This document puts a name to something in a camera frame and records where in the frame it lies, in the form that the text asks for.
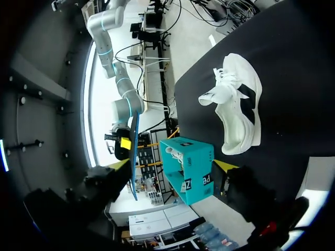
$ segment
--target orange bar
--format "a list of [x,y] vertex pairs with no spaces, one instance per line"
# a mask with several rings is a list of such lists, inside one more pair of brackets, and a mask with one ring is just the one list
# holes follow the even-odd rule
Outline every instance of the orange bar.
[[[159,145],[159,143],[149,144],[149,145],[147,145],[146,147],[154,146],[154,145]],[[144,145],[139,145],[137,148],[144,148]]]
[[[154,165],[159,165],[162,164],[163,162],[156,162],[156,163],[152,163],[152,164],[148,164],[147,166],[154,166]],[[141,167],[145,167],[145,165],[141,165],[141,166],[136,166],[136,168],[141,168]]]
[[177,128],[177,130],[175,130],[169,137],[168,139],[172,138],[173,136],[175,136],[176,133],[179,132],[179,128]]

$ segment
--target white cabinet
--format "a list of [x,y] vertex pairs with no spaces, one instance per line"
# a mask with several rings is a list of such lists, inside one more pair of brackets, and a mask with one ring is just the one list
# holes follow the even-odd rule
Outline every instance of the white cabinet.
[[170,223],[163,210],[129,216],[130,236],[134,239],[149,238],[170,230]]
[[165,209],[164,213],[172,229],[186,226],[190,221],[199,218],[192,208],[184,204]]
[[153,221],[159,221],[164,219],[166,219],[166,216],[163,210],[152,213],[144,213],[140,215],[132,215],[129,216],[129,226],[136,224],[150,223]]

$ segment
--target black table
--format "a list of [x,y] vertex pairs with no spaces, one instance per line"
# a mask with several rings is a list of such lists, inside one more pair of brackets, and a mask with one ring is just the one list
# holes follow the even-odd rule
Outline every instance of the black table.
[[[335,153],[335,43],[320,17],[302,7],[286,0],[256,15],[206,53],[175,86],[181,136],[214,145],[215,159],[249,166],[261,185],[276,192],[277,201],[296,197],[309,156]],[[234,156],[221,152],[224,128],[214,113],[216,104],[198,103],[215,85],[213,68],[221,68],[229,53],[247,59],[263,86],[261,145]]]

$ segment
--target robotic arm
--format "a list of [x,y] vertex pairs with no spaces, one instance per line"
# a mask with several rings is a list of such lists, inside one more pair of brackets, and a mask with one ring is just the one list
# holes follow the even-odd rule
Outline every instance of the robotic arm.
[[107,78],[116,77],[116,85],[122,99],[112,102],[113,127],[116,133],[119,128],[129,129],[128,120],[137,111],[144,111],[142,98],[137,94],[126,70],[125,63],[113,61],[114,53],[108,30],[122,26],[125,7],[130,0],[112,0],[106,10],[91,16],[87,29],[96,43],[97,54]]

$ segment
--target white sneaker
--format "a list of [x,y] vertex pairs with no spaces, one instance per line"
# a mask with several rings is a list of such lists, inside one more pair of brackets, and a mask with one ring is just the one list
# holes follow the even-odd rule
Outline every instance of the white sneaker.
[[183,154],[169,146],[165,149],[165,151],[170,153],[174,159],[177,159],[180,164],[183,164]]
[[235,155],[261,143],[261,121],[258,103],[262,94],[261,81],[252,65],[242,56],[231,53],[223,67],[214,69],[216,86],[199,97],[207,106],[218,104],[215,113],[221,119],[225,138],[222,152]]

